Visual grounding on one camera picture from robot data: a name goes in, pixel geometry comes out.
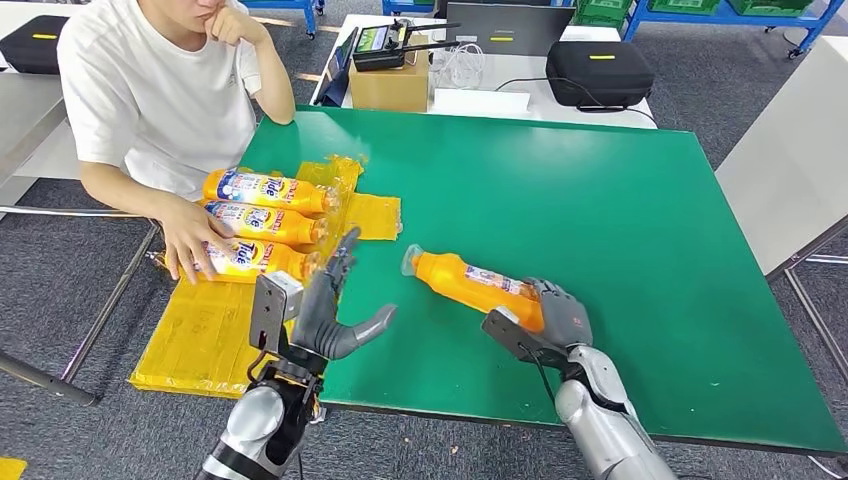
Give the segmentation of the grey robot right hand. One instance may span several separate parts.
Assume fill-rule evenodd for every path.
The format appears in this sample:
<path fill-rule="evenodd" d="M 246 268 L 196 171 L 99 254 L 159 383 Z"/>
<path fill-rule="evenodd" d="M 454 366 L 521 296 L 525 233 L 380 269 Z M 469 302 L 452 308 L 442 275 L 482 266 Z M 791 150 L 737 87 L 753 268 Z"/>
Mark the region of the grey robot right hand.
<path fill-rule="evenodd" d="M 541 307 L 540 336 L 552 345 L 569 348 L 593 344 L 593 333 L 585 306 L 572 294 L 549 280 L 527 277 Z"/>

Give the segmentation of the person's left hand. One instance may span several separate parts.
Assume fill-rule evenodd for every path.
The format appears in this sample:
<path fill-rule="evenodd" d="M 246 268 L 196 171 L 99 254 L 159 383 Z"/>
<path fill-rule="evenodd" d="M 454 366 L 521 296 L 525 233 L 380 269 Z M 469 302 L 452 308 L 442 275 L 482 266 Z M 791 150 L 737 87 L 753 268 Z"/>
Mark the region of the person's left hand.
<path fill-rule="evenodd" d="M 267 29 L 235 7 L 222 6 L 204 21 L 205 32 L 214 40 L 229 45 L 237 45 L 241 40 L 253 45 L 262 46 L 271 41 Z"/>

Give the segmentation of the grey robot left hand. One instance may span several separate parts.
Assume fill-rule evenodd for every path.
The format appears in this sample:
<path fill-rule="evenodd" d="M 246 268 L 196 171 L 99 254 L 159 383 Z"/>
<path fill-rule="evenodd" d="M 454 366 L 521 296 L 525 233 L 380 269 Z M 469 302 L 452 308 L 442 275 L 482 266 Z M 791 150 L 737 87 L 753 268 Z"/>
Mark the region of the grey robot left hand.
<path fill-rule="evenodd" d="M 391 325 L 395 304 L 383 305 L 372 317 L 354 326 L 337 321 L 340 296 L 354 263 L 353 251 L 360 233 L 358 227 L 348 231 L 326 265 L 313 274 L 292 329 L 291 345 L 338 360 L 374 340 Z"/>

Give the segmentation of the person's right hand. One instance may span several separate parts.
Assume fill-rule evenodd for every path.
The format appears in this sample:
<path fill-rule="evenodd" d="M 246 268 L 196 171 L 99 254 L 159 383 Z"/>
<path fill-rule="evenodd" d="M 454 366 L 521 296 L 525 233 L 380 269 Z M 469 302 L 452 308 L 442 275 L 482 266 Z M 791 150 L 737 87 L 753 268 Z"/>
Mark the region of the person's right hand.
<path fill-rule="evenodd" d="M 174 280 L 198 281 L 198 272 L 208 280 L 217 274 L 207 252 L 209 246 L 230 251 L 234 232 L 205 208 L 181 197 L 168 195 L 158 208 L 165 241 L 166 266 Z"/>

